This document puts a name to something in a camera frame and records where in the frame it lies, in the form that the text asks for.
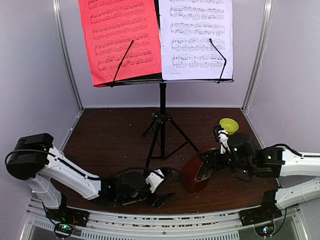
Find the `brown wooden metronome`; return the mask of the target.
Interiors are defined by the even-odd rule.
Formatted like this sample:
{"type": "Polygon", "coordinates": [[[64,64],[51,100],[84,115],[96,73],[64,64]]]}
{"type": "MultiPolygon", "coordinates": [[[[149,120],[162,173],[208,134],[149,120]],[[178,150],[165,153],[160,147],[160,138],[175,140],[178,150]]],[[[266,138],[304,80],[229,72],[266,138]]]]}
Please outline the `brown wooden metronome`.
{"type": "Polygon", "coordinates": [[[183,184],[189,193],[198,193],[203,190],[211,177],[212,170],[205,166],[200,154],[209,149],[204,146],[181,170],[183,184]]]}

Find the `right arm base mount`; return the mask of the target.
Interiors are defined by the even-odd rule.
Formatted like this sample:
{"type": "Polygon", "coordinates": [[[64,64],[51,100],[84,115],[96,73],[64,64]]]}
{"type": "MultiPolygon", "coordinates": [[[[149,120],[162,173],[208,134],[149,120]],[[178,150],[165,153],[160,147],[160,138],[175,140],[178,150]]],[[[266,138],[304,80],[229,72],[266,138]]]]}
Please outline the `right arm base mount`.
{"type": "Polygon", "coordinates": [[[260,206],[239,211],[242,226],[254,225],[255,233],[264,239],[271,238],[279,232],[284,221],[276,230],[274,220],[280,218],[282,211],[276,206],[277,189],[268,190],[263,194],[260,206]]]}

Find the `yellow-green bowl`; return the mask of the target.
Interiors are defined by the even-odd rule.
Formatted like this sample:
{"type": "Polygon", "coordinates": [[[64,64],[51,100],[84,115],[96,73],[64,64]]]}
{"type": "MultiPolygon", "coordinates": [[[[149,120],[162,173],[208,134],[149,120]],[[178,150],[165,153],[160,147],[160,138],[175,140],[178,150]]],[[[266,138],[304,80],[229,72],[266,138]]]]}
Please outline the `yellow-green bowl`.
{"type": "Polygon", "coordinates": [[[230,136],[239,130],[239,124],[232,118],[222,118],[219,124],[230,136]]]}

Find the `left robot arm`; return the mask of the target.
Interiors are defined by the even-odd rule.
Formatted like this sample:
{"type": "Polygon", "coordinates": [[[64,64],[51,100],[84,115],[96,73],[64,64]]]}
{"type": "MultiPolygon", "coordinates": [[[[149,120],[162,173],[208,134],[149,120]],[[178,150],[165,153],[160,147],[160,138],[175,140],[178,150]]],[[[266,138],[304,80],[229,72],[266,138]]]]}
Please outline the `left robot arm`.
{"type": "Polygon", "coordinates": [[[148,201],[161,208],[173,192],[160,195],[157,188],[171,177],[173,168],[130,167],[109,176],[98,176],[79,167],[53,145],[48,133],[21,137],[5,157],[8,173],[26,181],[55,217],[61,222],[72,218],[64,205],[65,197],[51,183],[54,179],[80,194],[87,201],[107,208],[148,201]]]}

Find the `white sheet music page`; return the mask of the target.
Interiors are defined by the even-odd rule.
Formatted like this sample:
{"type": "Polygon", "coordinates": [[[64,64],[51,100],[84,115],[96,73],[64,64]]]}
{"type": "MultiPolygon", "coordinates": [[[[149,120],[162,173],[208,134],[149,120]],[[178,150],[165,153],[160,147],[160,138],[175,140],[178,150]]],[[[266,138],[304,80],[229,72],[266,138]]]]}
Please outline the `white sheet music page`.
{"type": "Polygon", "coordinates": [[[233,79],[233,3],[160,0],[161,74],[165,81],[233,79]]]}

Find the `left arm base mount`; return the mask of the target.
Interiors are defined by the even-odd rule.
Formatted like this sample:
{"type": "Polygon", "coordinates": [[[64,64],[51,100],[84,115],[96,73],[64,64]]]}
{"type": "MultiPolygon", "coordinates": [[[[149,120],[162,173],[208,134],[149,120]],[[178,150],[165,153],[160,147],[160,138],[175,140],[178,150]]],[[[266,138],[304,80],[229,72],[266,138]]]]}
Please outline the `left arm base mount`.
{"type": "Polygon", "coordinates": [[[67,200],[62,198],[57,209],[50,209],[42,202],[45,216],[53,224],[53,233],[59,239],[69,238],[76,226],[86,227],[90,213],[86,210],[70,208],[67,200]]]}

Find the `red sheet music page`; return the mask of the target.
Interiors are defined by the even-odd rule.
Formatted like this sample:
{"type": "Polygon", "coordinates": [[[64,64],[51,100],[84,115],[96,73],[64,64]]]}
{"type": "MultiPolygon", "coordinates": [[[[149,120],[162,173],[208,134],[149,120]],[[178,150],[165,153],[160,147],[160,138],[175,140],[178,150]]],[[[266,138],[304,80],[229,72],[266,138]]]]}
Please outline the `red sheet music page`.
{"type": "Polygon", "coordinates": [[[162,71],[153,0],[78,2],[94,87],[162,71]]]}

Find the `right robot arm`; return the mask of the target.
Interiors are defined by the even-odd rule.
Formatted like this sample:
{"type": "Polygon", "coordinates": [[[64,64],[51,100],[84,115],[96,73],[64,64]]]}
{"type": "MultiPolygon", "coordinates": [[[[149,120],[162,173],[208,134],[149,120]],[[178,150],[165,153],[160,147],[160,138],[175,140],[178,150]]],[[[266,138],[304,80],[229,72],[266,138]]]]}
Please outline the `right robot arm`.
{"type": "Polygon", "coordinates": [[[284,210],[292,205],[319,198],[319,153],[298,152],[284,143],[260,149],[247,133],[227,136],[220,132],[216,140],[220,143],[220,149],[210,149],[199,155],[204,165],[213,172],[229,169],[231,172],[245,173],[249,178],[265,179],[313,177],[295,186],[264,193],[264,202],[256,210],[259,220],[268,220],[276,212],[276,208],[284,210]]]}

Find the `black music stand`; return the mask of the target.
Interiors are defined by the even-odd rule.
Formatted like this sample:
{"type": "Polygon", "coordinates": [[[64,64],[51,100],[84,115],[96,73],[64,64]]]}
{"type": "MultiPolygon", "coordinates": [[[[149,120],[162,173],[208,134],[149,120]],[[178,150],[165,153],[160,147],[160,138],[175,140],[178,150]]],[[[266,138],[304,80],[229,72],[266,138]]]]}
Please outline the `black music stand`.
{"type": "MultiPolygon", "coordinates": [[[[156,10],[157,21],[158,21],[160,51],[161,51],[161,33],[160,33],[160,15],[159,15],[159,1],[160,0],[153,0],[153,1],[155,3],[155,10],[156,10]]],[[[120,84],[131,84],[135,80],[151,81],[153,79],[159,81],[160,107],[159,107],[159,113],[156,113],[153,116],[152,122],[149,125],[150,129],[154,129],[154,134],[153,134],[151,146],[154,147],[155,145],[159,145],[159,147],[160,147],[159,158],[161,160],[165,160],[168,157],[168,155],[165,152],[166,123],[173,122],[173,118],[166,111],[166,83],[168,81],[178,81],[178,80],[164,80],[162,78],[162,72],[161,72],[161,73],[155,73],[155,74],[151,74],[151,75],[144,75],[144,76],[140,76],[140,77],[128,78],[128,79],[120,80],[120,81],[114,81],[111,84],[106,84],[106,85],[103,85],[102,87],[105,87],[105,86],[113,87],[113,86],[120,85],[120,84]]],[[[209,81],[215,81],[217,83],[223,82],[223,81],[217,81],[217,80],[209,80],[209,81]]]]}

